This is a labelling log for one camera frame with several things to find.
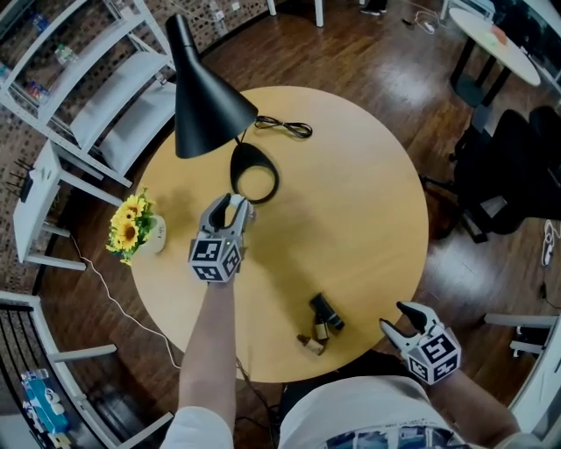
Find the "white sleeve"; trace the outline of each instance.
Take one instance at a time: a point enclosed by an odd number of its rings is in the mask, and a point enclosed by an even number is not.
[[[228,424],[214,411],[184,407],[175,414],[160,449],[233,449]]]

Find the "shoe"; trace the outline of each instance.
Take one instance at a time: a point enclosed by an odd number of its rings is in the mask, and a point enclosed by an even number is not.
[[[360,10],[360,12],[362,12],[363,14],[370,14],[371,16],[376,16],[376,17],[380,15],[379,10],[368,10],[366,8],[363,8],[362,10]]]

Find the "person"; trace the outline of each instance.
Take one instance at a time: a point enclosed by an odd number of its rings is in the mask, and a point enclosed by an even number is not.
[[[178,411],[163,449],[233,447],[234,279],[207,287],[183,357]],[[455,428],[397,358],[368,352],[335,373],[288,385],[279,410],[279,448],[541,447],[536,437],[520,433],[506,407],[460,370],[430,389]]]
[[[379,16],[387,12],[387,0],[369,0],[368,4],[360,9],[363,14]]]

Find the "lamp base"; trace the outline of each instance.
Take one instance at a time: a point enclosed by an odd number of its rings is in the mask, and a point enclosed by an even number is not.
[[[234,148],[234,152],[231,154],[230,161],[230,180],[231,188],[234,193],[239,193],[239,179],[242,177],[244,172],[251,167],[263,167],[269,170],[274,178],[273,189],[264,197],[260,199],[247,198],[251,204],[262,204],[273,198],[274,194],[277,193],[279,189],[279,184],[281,179],[279,177],[279,172],[277,171],[274,164],[271,162],[266,155],[259,150],[256,146],[248,144],[246,142],[240,142],[236,139],[238,145]]]

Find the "human arm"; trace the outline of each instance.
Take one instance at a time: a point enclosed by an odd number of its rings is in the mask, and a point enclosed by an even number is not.
[[[432,385],[430,397],[448,410],[460,434],[470,443],[495,447],[520,431],[510,410],[460,370]]]
[[[234,279],[207,287],[181,363],[178,404],[179,409],[214,411],[231,431],[236,416]]]

